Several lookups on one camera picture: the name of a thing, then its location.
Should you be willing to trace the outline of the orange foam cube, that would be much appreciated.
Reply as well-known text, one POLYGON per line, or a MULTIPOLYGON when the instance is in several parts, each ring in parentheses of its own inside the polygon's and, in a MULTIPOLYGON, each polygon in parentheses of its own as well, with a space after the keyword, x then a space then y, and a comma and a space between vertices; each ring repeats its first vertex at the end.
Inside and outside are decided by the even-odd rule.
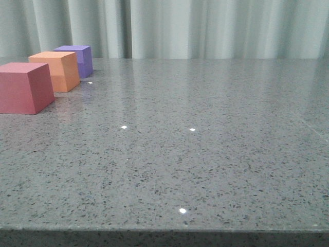
POLYGON ((44 51, 29 56, 28 61, 48 63, 54 92, 69 92, 80 83, 77 55, 73 51, 44 51))

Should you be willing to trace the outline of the pale green curtain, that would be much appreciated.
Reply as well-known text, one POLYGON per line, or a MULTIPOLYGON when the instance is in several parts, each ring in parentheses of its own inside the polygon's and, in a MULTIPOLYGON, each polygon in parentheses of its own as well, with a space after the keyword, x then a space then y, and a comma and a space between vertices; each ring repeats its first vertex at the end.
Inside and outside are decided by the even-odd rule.
POLYGON ((1 56, 328 57, 328 1, 1 1, 1 56))

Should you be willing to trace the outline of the purple foam cube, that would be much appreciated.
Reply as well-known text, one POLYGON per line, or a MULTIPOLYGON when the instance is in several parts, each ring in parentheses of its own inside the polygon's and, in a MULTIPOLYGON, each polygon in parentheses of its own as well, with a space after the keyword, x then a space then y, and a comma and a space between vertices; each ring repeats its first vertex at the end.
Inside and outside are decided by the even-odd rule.
POLYGON ((64 45, 53 51, 74 51, 77 55, 80 78, 87 78, 93 73, 92 49, 88 45, 64 45))

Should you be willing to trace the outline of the red foam cube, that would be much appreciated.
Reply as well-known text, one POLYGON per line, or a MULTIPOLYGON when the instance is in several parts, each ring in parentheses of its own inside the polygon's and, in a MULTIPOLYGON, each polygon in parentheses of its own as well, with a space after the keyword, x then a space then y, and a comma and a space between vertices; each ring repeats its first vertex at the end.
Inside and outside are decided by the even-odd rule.
POLYGON ((1 66, 2 114, 37 114, 52 102, 47 63, 11 62, 1 66))

